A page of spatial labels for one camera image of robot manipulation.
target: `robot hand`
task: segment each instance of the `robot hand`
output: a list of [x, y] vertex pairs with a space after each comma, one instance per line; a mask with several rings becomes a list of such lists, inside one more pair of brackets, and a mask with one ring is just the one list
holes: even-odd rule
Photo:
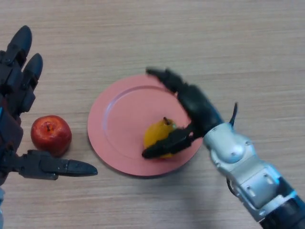
[[234, 130], [236, 103], [226, 123], [200, 89], [183, 82], [176, 73], [153, 68], [146, 73], [177, 95], [191, 123], [145, 149], [144, 158], [176, 154], [202, 137], [211, 162], [226, 177], [230, 191], [262, 228], [305, 229], [305, 203], [273, 165], [258, 157], [251, 140]]
[[[28, 112], [35, 100], [34, 90], [43, 66], [42, 57], [37, 53], [22, 70], [31, 43], [31, 30], [23, 26], [6, 51], [0, 51], [0, 186], [10, 172], [18, 172], [25, 178], [47, 180], [56, 180], [59, 176], [94, 176], [97, 169], [82, 161], [54, 158], [39, 150], [17, 155], [23, 137], [20, 115]], [[0, 205], [3, 198], [4, 191], [0, 188]], [[0, 210], [0, 229], [2, 227]]]
[[[145, 149], [142, 153], [144, 158], [158, 158], [169, 152], [176, 154], [191, 146], [197, 138], [204, 137], [214, 127], [224, 123], [218, 111], [196, 85], [188, 85], [170, 69], [162, 71], [147, 68], [146, 73], [156, 77], [170, 92], [177, 95], [177, 99], [191, 119], [191, 123], [184, 129], [175, 129], [166, 139]], [[237, 103], [235, 103], [233, 116], [229, 122], [232, 126], [236, 113]]]

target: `silver robotic arm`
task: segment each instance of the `silver robotic arm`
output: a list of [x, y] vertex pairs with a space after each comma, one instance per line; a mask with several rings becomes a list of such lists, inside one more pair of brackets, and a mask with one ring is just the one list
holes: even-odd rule
[[191, 123], [145, 149], [144, 158], [179, 153], [202, 137], [212, 163], [227, 179], [230, 191], [262, 228], [305, 229], [305, 203], [273, 165], [258, 157], [251, 140], [234, 130], [237, 104], [227, 123], [204, 93], [178, 74], [154, 68], [148, 68], [146, 73], [177, 96]]
[[210, 130], [203, 143], [232, 193], [257, 222], [297, 196], [274, 166], [258, 157], [251, 140], [235, 132], [230, 123]]

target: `wood grain surface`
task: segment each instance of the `wood grain surface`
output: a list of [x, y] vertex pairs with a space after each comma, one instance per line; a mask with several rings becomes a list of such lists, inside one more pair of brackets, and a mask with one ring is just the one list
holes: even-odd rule
[[1, 0], [0, 49], [28, 25], [29, 56], [44, 69], [33, 121], [55, 114], [73, 132], [68, 158], [95, 165], [94, 177], [57, 181], [10, 174], [2, 186], [6, 229], [258, 229], [202, 147], [180, 172], [154, 180], [107, 169], [91, 150], [87, 117], [113, 82], [170, 67], [198, 84], [305, 198], [304, 0]]

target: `pink plate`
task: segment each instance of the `pink plate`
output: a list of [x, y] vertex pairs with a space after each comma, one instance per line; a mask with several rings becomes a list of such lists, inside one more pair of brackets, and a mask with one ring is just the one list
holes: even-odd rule
[[110, 167], [141, 177], [158, 176], [188, 162], [202, 144], [193, 142], [188, 149], [169, 159], [142, 158], [146, 129], [163, 117], [178, 126], [189, 119], [176, 97], [153, 77], [137, 75], [119, 80], [99, 95], [88, 118], [88, 136], [96, 154]]

